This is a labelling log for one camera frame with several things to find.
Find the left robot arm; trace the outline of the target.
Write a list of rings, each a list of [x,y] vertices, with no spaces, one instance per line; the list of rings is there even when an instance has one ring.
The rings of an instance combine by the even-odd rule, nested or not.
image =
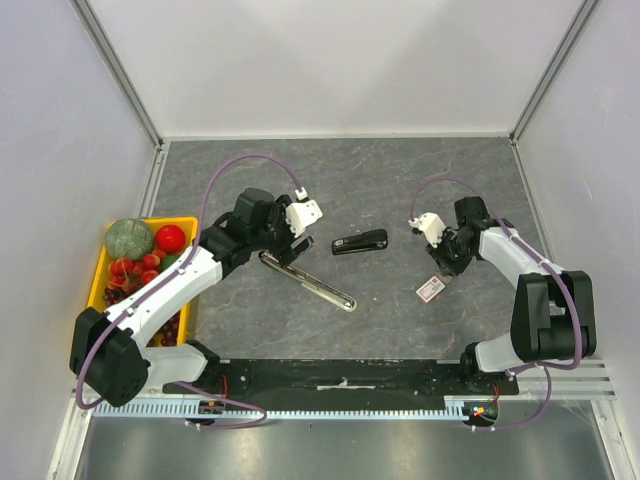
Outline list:
[[[194,341],[159,348],[149,347],[149,341],[172,314],[253,253],[267,251],[284,265],[292,263],[311,247],[304,233],[321,217],[319,205],[304,190],[290,198],[246,189],[232,211],[204,229],[149,284],[104,312],[88,307],[78,315],[69,361],[77,386],[89,386],[113,407],[152,385],[186,382],[198,393],[211,392],[220,378],[210,362],[213,353]]]

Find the silver and black stapler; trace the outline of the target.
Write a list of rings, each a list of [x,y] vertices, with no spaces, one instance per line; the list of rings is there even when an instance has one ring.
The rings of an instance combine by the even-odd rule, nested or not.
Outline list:
[[[297,281],[302,287],[325,299],[334,306],[346,312],[354,312],[357,309],[357,300],[352,296],[337,290],[297,267],[281,265],[276,258],[267,251],[261,251],[258,254],[258,258],[264,265]]]

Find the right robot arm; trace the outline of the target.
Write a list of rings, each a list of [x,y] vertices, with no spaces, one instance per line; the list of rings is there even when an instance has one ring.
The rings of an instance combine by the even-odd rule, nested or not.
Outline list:
[[[460,386],[477,394],[493,383],[494,374],[514,377],[534,367],[571,370],[591,357],[597,333],[590,276],[543,257],[510,223],[493,217],[480,197],[464,197],[454,209],[454,227],[435,213],[412,224],[426,239],[437,281],[452,280],[473,261],[484,261],[515,292],[508,333],[465,348],[457,371]]]

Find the red white staple box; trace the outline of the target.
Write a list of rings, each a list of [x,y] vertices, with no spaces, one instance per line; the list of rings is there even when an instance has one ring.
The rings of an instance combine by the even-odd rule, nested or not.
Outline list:
[[[442,293],[453,279],[452,275],[438,272],[421,285],[416,290],[416,294],[424,303],[428,304]]]

